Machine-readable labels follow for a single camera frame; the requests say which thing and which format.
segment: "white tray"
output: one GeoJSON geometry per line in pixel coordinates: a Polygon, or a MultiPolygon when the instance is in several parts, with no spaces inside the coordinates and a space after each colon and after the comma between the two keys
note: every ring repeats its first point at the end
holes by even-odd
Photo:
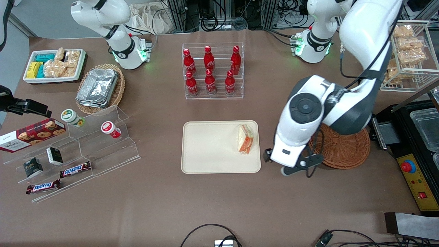
{"type": "Polygon", "coordinates": [[[26,66],[25,74],[23,75],[23,80],[29,84],[55,84],[55,83],[65,83],[69,81],[75,81],[79,79],[81,75],[81,70],[85,60],[85,51],[83,49],[67,49],[67,50],[77,50],[80,51],[78,66],[76,67],[75,75],[69,77],[59,77],[59,78],[26,78],[27,71],[31,62],[35,62],[35,57],[40,54],[55,54],[58,50],[46,50],[46,51],[33,51],[30,55],[28,64],[26,66]]]}
{"type": "Polygon", "coordinates": [[[255,121],[185,123],[181,149],[181,170],[184,173],[255,173],[260,169],[259,131],[255,121]],[[238,152],[240,124],[248,124],[253,130],[249,154],[238,152]]]}

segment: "walkers cookie box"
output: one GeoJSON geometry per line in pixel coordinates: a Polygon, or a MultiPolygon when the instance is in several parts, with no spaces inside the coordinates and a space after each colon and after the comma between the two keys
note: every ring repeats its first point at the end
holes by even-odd
{"type": "Polygon", "coordinates": [[[65,133],[65,126],[53,118],[0,136],[0,150],[10,153],[65,133]]]}

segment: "clear acrylic display stand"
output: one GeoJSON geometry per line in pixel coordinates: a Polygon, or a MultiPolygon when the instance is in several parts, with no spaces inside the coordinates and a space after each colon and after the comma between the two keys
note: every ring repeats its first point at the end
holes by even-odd
{"type": "Polygon", "coordinates": [[[81,127],[68,124],[67,132],[43,141],[15,153],[2,152],[5,165],[16,167],[17,182],[23,184],[23,194],[29,185],[53,182],[59,179],[60,171],[91,161],[91,170],[82,171],[61,179],[61,188],[48,192],[31,194],[32,202],[40,202],[67,189],[114,169],[140,159],[136,143],[128,135],[126,121],[128,116],[117,106],[112,106],[84,117],[81,127]],[[105,121],[113,122],[121,131],[121,136],[113,138],[101,131],[105,121]],[[49,163],[46,149],[54,147],[60,150],[63,164],[49,163]],[[36,157],[43,166],[43,172],[27,178],[23,163],[36,157]]]}
{"type": "Polygon", "coordinates": [[[205,44],[183,44],[181,50],[181,58],[183,64],[183,82],[184,93],[186,99],[239,99],[244,98],[244,43],[205,43],[205,44]],[[215,57],[215,72],[213,77],[215,78],[215,85],[217,92],[214,95],[209,95],[206,89],[206,83],[204,79],[206,77],[206,69],[204,67],[204,47],[209,45],[212,49],[212,55],[215,57]],[[227,77],[227,71],[230,70],[230,57],[233,53],[233,46],[239,46],[239,53],[241,55],[241,69],[239,74],[235,75],[235,94],[233,96],[227,96],[225,79],[227,77]],[[195,61],[195,68],[197,69],[197,75],[194,76],[197,81],[199,95],[190,95],[186,88],[186,69],[184,68],[184,55],[183,50],[189,49],[191,56],[195,61]]]}

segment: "table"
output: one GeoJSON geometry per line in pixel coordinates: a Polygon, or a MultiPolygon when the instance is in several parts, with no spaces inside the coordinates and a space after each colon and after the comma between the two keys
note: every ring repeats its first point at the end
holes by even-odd
{"type": "MultiPolygon", "coordinates": [[[[102,38],[31,38],[30,51],[82,48],[86,71],[115,63],[102,38]]],[[[15,170],[0,166],[0,243],[2,246],[179,246],[195,227],[218,223],[231,228],[244,246],[310,246],[325,229],[351,229],[375,240],[385,234],[383,212],[418,213],[396,161],[372,143],[366,162],[352,170],[320,165],[311,179],[284,177],[281,166],[262,163],[256,174],[184,174],[180,169],[183,125],[188,121],[254,120],[261,152],[273,145],[282,108],[296,82],[318,74],[341,85],[339,39],[318,64],[291,56],[290,49],[263,31],[197,32],[162,35],[151,62],[123,70],[125,93],[119,106],[130,116],[130,136],[140,160],[92,179],[38,204],[31,203],[15,170]],[[181,72],[182,43],[245,40],[245,97],[242,100],[186,101],[181,72]]],[[[345,55],[344,71],[361,72],[345,55]]],[[[47,104],[57,118],[76,109],[78,84],[28,85],[18,98],[47,104]]],[[[408,93],[380,91],[374,111],[399,103],[408,93]]],[[[8,113],[2,133],[43,117],[8,113]]],[[[198,230],[185,246],[212,246],[225,230],[198,230]]],[[[361,240],[337,234],[333,242],[361,240]]]]}

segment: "wicker basket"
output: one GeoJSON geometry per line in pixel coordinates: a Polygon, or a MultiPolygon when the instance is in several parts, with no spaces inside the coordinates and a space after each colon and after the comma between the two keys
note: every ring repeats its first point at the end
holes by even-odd
{"type": "MultiPolygon", "coordinates": [[[[116,82],[117,84],[116,84],[116,87],[114,88],[114,92],[113,92],[113,95],[111,97],[110,104],[108,106],[110,107],[112,105],[118,105],[120,103],[120,100],[122,99],[123,91],[125,90],[125,78],[123,77],[122,71],[120,71],[120,69],[113,64],[102,64],[102,65],[98,65],[98,66],[94,67],[93,69],[112,69],[114,71],[117,71],[117,74],[118,74],[118,78],[117,78],[117,82],[116,82]]],[[[90,71],[87,72],[87,74],[83,77],[81,84],[79,85],[78,92],[81,90],[81,87],[84,84],[84,81],[87,78],[90,71]]],[[[79,109],[83,113],[88,113],[88,114],[97,113],[100,110],[104,109],[104,108],[98,108],[98,107],[84,106],[84,105],[79,104],[78,102],[76,102],[76,104],[78,105],[79,109]]]]}
{"type": "MultiPolygon", "coordinates": [[[[371,142],[366,129],[356,134],[340,135],[326,124],[320,129],[324,135],[323,163],[337,169],[351,169],[361,165],[369,155],[371,142]]],[[[316,153],[322,148],[322,134],[317,136],[316,153]]]]}

